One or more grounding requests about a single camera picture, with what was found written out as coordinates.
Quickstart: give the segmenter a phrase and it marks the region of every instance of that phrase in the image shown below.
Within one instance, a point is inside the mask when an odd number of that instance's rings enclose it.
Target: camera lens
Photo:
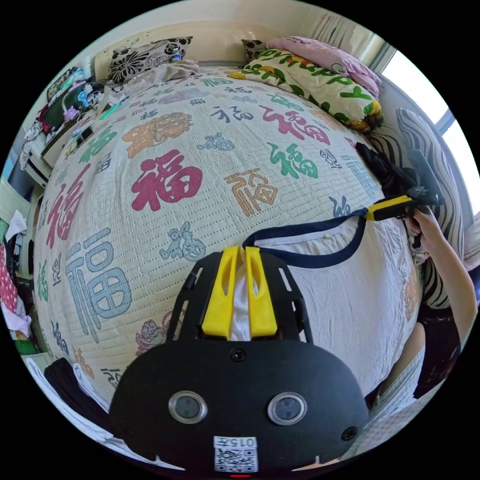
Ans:
[[[168,402],[171,416],[183,424],[196,424],[207,416],[207,404],[193,391],[183,390],[175,393]]]
[[[298,393],[284,392],[272,398],[268,404],[267,413],[272,422],[277,425],[294,425],[307,412],[307,402]]]

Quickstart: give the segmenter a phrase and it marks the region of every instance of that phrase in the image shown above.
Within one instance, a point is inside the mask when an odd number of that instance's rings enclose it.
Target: screw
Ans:
[[[247,353],[241,348],[234,348],[230,352],[230,358],[234,362],[243,362],[247,358]]]
[[[357,435],[357,427],[356,426],[351,426],[347,428],[342,434],[341,434],[341,439],[344,442],[349,442],[351,439],[353,439]]]

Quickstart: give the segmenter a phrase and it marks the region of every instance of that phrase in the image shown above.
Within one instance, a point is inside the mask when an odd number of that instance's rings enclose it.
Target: black and white floral pillow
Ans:
[[[108,79],[122,84],[142,72],[168,63],[176,52],[183,58],[192,38],[191,36],[165,38],[147,45],[114,50],[108,69]]]
[[[261,40],[242,40],[245,56],[248,61],[255,60],[267,49]]]

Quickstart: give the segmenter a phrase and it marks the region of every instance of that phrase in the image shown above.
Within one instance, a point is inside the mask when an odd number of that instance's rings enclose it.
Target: window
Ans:
[[[480,212],[480,175],[467,139],[445,100],[428,78],[399,51],[381,74],[401,88],[435,124],[458,165],[473,214]]]

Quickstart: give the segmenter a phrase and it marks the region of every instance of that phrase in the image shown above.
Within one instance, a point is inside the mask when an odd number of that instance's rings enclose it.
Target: qr code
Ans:
[[[215,470],[217,472],[257,472],[257,449],[216,448]]]

